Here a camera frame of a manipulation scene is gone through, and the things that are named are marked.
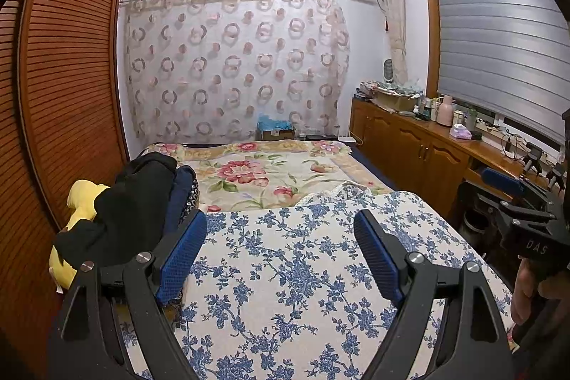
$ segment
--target cabinet door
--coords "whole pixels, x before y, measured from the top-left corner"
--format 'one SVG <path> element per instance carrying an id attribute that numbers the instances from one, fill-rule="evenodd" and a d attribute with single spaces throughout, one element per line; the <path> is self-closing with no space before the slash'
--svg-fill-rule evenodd
<path id="1" fill-rule="evenodd" d="M 392 178 L 393 118 L 389 113 L 375 110 L 369 117 L 364 133 L 363 152 L 387 177 Z"/>
<path id="2" fill-rule="evenodd" d="M 427 134 L 404 122 L 393 131 L 392 179 L 400 190 L 420 193 Z"/>
<path id="3" fill-rule="evenodd" d="M 427 149 L 420 196 L 444 218 L 455 200 L 468 160 L 466 153 L 437 139 Z"/>
<path id="4" fill-rule="evenodd" d="M 366 113 L 367 113 L 366 103 L 359 101 L 357 99 L 352 99 L 350 128 L 351 128 L 351 135 L 356 139 L 356 142 L 358 144 L 364 142 L 364 132 L 366 131 L 366 122 L 367 122 Z"/>

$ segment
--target blue floral bedsheet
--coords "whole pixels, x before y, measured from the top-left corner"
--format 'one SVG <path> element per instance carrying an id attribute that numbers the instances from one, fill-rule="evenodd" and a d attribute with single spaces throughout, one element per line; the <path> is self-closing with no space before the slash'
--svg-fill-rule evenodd
<path id="1" fill-rule="evenodd" d="M 386 336 L 395 308 L 376 288 L 354 239 L 368 208 L 408 251 L 460 267 L 477 261 L 506 328 L 511 294 L 417 195 L 208 215 L 208 235 L 186 280 L 172 328 L 201 379 L 358 379 Z M 410 378 L 425 372 L 443 300 L 434 301 Z M 135 372 L 150 373 L 126 315 L 121 324 Z"/>

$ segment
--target yellow plush toy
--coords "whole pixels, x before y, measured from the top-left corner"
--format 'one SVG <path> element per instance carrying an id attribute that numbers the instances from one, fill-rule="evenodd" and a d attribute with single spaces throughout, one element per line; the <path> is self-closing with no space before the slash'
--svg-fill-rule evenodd
<path id="1" fill-rule="evenodd" d="M 75 223 L 80 219 L 92 220 L 95 215 L 93 202 L 108 186 L 103 184 L 93 184 L 91 181 L 75 181 L 71 186 L 67 196 L 67 207 L 75 211 L 69 218 L 66 229 L 70 231 Z M 76 269 L 58 255 L 58 251 L 53 246 L 50 253 L 50 274 L 61 287 L 68 289 L 75 277 Z"/>

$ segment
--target wardrobe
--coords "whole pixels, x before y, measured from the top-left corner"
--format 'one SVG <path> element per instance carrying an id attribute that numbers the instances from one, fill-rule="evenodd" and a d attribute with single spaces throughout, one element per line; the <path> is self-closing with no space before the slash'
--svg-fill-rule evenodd
<path id="1" fill-rule="evenodd" d="M 116 82 L 118 5 L 7 0 L 0 10 L 3 377 L 45 377 L 61 303 L 48 257 L 71 215 L 69 188 L 77 179 L 111 185 L 128 162 Z"/>

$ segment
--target sheer curtain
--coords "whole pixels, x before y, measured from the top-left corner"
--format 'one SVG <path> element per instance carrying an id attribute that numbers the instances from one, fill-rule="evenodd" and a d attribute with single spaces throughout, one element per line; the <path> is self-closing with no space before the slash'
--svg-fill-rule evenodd
<path id="1" fill-rule="evenodd" d="M 349 37 L 336 0 L 135 0 L 125 35 L 144 144 L 251 140 L 260 114 L 338 133 Z"/>
<path id="2" fill-rule="evenodd" d="M 403 85 L 408 81 L 406 66 L 406 10 L 404 0 L 380 0 L 388 22 L 388 37 L 395 80 Z"/>

